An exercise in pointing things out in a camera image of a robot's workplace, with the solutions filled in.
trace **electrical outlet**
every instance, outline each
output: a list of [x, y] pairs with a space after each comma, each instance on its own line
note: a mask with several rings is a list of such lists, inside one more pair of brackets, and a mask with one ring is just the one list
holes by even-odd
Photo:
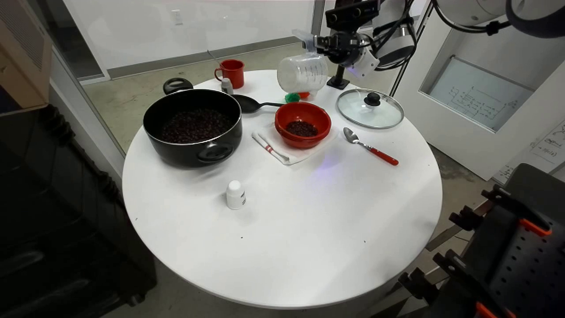
[[171, 19], [172, 19], [172, 26], [176, 27], [183, 26], [179, 10], [171, 10]]

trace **black cabinet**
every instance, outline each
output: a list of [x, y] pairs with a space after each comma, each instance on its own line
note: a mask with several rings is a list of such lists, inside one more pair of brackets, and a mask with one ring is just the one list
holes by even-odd
[[100, 317], [151, 287], [118, 190], [56, 110], [0, 116], [0, 317]]

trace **red mug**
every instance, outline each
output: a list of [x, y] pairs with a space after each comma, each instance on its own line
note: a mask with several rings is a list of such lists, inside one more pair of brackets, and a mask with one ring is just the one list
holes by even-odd
[[243, 63], [239, 61], [222, 61], [218, 70], [213, 72], [213, 77], [220, 82], [229, 79], [232, 89], [243, 87]]

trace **lid knob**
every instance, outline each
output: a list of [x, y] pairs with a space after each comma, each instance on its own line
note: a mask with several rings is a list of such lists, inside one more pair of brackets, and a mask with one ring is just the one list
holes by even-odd
[[381, 105], [381, 98], [375, 93], [368, 93], [363, 102], [367, 107], [379, 107]]

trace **red bowl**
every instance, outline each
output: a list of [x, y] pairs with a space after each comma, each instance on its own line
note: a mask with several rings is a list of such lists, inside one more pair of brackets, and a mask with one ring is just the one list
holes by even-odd
[[331, 119], [315, 105], [292, 103], [277, 110], [275, 130], [285, 146], [292, 149], [312, 149], [328, 137]]

